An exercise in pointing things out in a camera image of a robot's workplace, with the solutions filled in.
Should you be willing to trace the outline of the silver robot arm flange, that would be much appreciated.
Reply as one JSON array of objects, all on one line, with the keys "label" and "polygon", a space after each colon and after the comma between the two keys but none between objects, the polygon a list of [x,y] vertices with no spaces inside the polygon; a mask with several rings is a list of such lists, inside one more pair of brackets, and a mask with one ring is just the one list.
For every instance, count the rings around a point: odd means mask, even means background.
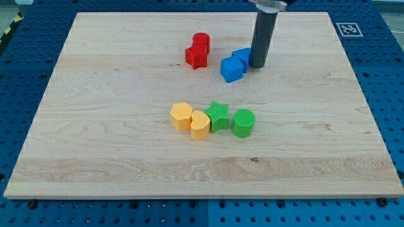
[{"label": "silver robot arm flange", "polygon": [[265,13],[278,13],[285,11],[288,6],[292,5],[296,0],[249,0],[256,7]]}]

